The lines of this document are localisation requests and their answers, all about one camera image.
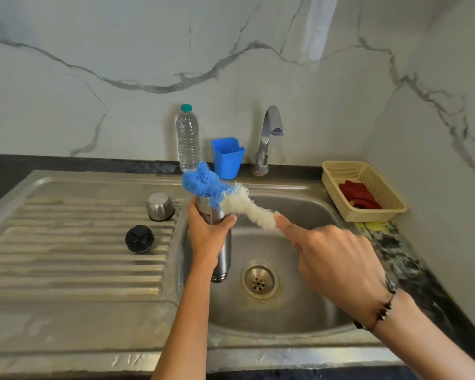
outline sink drain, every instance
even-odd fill
[[[241,271],[241,284],[252,297],[270,298],[278,290],[278,274],[266,262],[253,261]]]

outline black bracelet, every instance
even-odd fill
[[[373,325],[371,327],[366,328],[360,322],[354,320],[354,325],[358,329],[363,329],[363,330],[366,330],[366,331],[369,331],[369,332],[373,332],[373,330],[375,329],[378,322],[383,321],[383,320],[386,319],[387,315],[389,314],[389,311],[393,308],[392,301],[394,299],[394,296],[398,292],[397,287],[391,281],[389,281],[388,278],[386,278],[386,287],[387,287],[388,291],[392,294],[390,300],[388,302],[386,302],[383,305],[383,308],[381,308],[380,311],[378,311],[376,313],[376,320],[375,320],[375,322],[373,323]]]

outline beige basket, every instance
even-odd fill
[[[322,183],[345,221],[388,221],[408,207],[374,168],[360,161],[326,161],[322,163]],[[346,180],[361,182],[383,209],[359,209],[351,206],[339,189]]]

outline blue brush bristles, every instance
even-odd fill
[[[183,188],[196,196],[209,197],[209,205],[215,209],[220,209],[223,192],[234,191],[233,186],[221,182],[218,175],[210,171],[205,161],[201,161],[195,171],[183,173]]]

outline black bottle cap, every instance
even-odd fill
[[[151,249],[155,236],[151,229],[145,225],[136,225],[125,235],[127,248],[135,253],[145,253]]]

